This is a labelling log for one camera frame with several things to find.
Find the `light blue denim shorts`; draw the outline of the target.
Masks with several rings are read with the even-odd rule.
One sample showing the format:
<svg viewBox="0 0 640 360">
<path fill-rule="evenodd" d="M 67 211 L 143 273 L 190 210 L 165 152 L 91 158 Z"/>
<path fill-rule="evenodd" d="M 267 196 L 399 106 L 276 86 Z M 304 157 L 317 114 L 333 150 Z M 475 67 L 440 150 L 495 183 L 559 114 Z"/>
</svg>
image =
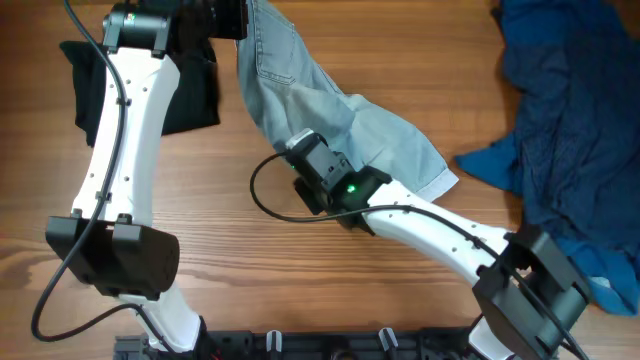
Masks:
<svg viewBox="0 0 640 360">
<path fill-rule="evenodd" d="M 293 23 L 267 1 L 248 3 L 248 35 L 236 44 L 238 80 L 248 113 L 279 149 L 311 129 L 355 169 L 372 166 L 432 202 L 457 176 L 413 124 L 342 92 L 312 58 Z"/>
</svg>

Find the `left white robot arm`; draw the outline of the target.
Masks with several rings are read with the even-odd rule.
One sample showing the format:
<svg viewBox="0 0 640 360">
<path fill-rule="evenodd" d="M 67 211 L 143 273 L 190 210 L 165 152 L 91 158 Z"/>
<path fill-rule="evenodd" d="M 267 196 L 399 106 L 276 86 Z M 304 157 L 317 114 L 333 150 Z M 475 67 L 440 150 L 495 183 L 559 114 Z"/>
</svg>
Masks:
<svg viewBox="0 0 640 360">
<path fill-rule="evenodd" d="M 156 358 L 215 355 L 175 281 L 178 240 L 152 225 L 157 153 L 182 74 L 174 58 L 182 35 L 204 49 L 212 38 L 244 39 L 247 23 L 243 1 L 122 2 L 92 45 L 106 69 L 93 154 L 70 214 L 51 217 L 45 236 L 61 272 L 133 312 Z"/>
</svg>

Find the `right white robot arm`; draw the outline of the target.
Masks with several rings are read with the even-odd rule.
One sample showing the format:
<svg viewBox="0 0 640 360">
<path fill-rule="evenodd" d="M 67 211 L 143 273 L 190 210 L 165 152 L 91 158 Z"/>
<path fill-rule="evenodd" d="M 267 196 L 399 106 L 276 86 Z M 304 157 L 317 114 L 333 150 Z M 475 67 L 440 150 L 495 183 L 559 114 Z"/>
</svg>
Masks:
<svg viewBox="0 0 640 360">
<path fill-rule="evenodd" d="M 314 215 L 398 241 L 439 261 L 471 286 L 481 309 L 469 334 L 487 359 L 549 359 L 590 302 L 586 282 L 538 226 L 516 232 L 482 225 L 434 205 L 374 167 L 305 130 L 285 144 L 297 192 Z"/>
</svg>

